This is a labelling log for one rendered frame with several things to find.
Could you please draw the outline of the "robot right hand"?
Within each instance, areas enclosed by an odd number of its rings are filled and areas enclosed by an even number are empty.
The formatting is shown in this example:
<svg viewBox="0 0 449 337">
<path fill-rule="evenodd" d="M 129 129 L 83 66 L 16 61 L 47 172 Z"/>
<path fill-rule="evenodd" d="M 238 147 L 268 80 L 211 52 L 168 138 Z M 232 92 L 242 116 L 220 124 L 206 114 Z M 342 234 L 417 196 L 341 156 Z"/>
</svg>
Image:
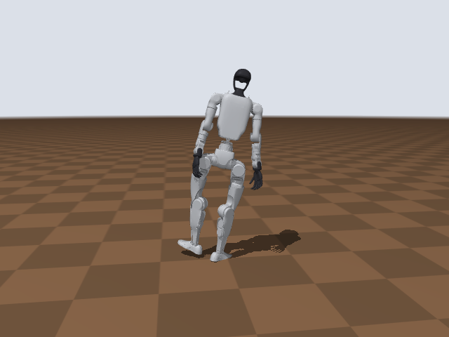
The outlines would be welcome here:
<svg viewBox="0 0 449 337">
<path fill-rule="evenodd" d="M 257 168 L 253 168 L 253 170 L 255 171 L 254 172 L 254 176 L 253 176 L 253 178 L 252 178 L 252 180 L 250 181 L 250 184 L 253 182 L 253 181 L 255 181 L 254 182 L 254 186 L 251 188 L 251 189 L 253 189 L 253 190 L 257 190 L 257 189 L 259 189 L 259 188 L 261 188 L 262 187 L 262 173 L 261 173 L 261 170 L 262 169 L 262 166 L 261 166 L 261 162 L 259 161 L 258 163 L 257 163 Z"/>
</svg>

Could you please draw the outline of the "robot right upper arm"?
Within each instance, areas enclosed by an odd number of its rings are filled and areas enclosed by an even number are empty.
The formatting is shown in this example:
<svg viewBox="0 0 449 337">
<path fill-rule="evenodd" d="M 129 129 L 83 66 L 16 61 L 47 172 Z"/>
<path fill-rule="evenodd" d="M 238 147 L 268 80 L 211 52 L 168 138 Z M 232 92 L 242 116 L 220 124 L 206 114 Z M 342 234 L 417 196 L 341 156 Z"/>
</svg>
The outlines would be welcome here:
<svg viewBox="0 0 449 337">
<path fill-rule="evenodd" d="M 251 110 L 251 113 L 253 114 L 252 117 L 252 127 L 253 132 L 250 133 L 250 141 L 252 142 L 259 142 L 260 141 L 260 129 L 262 126 L 262 106 L 260 104 L 253 102 L 253 107 Z"/>
</svg>

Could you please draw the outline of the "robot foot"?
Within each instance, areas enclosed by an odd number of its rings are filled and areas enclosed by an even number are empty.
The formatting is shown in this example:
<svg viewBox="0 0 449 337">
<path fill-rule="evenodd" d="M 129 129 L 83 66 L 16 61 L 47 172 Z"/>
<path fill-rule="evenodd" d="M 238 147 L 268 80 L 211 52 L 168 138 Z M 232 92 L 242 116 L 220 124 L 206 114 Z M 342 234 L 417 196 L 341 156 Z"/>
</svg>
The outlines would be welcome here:
<svg viewBox="0 0 449 337">
<path fill-rule="evenodd" d="M 224 259 L 228 259 L 228 258 L 232 257 L 232 254 L 225 253 L 225 252 L 223 254 L 218 254 L 218 252 L 219 251 L 213 252 L 211 254 L 211 256 L 210 256 L 211 261 L 216 262 L 216 261 L 220 261 L 220 260 L 224 260 Z"/>
<path fill-rule="evenodd" d="M 196 246 L 191 245 L 191 241 L 185 241 L 185 240 L 178 240 L 177 242 L 180 246 L 182 246 L 185 249 L 188 249 L 195 254 L 201 255 L 202 254 L 202 246 L 200 244 L 196 243 Z M 193 243 L 193 241 L 192 241 Z M 195 244 L 194 244 L 195 245 Z"/>
</svg>

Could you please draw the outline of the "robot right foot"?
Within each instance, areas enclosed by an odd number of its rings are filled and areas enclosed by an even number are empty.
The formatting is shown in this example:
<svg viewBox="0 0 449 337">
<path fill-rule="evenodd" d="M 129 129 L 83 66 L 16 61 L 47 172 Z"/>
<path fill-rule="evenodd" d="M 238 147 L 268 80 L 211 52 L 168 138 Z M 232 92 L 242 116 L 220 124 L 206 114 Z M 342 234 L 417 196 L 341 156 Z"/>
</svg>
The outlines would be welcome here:
<svg viewBox="0 0 449 337">
<path fill-rule="evenodd" d="M 210 256 L 211 261 L 216 262 L 216 261 L 220 261 L 220 260 L 224 260 L 224 259 L 228 259 L 228 258 L 232 257 L 232 254 L 225 253 L 225 252 L 223 254 L 218 254 L 218 252 L 219 251 L 213 252 L 211 254 L 211 256 Z"/>
</svg>

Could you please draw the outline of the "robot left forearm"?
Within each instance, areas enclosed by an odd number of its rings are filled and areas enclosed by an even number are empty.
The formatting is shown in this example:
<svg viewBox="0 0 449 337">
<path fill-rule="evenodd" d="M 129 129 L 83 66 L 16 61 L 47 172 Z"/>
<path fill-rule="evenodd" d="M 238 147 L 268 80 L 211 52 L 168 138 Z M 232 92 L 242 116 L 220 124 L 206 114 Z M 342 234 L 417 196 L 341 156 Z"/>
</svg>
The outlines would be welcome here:
<svg viewBox="0 0 449 337">
<path fill-rule="evenodd" d="M 196 147 L 194 148 L 194 154 L 197 153 L 197 150 L 198 150 L 199 148 L 201 148 L 201 149 L 203 150 L 204 145 L 205 145 L 205 143 L 206 143 L 206 138 L 208 137 L 208 134 L 209 134 L 209 133 L 207 133 L 207 131 L 204 131 L 204 130 L 203 130 L 204 122 L 205 122 L 205 120 L 203 120 L 203 121 L 201 122 L 201 127 L 200 127 L 200 129 L 199 129 L 199 135 L 198 135 L 198 138 L 197 138 L 196 144 L 195 144 Z M 203 154 L 203 152 L 202 152 L 202 154 Z"/>
</svg>

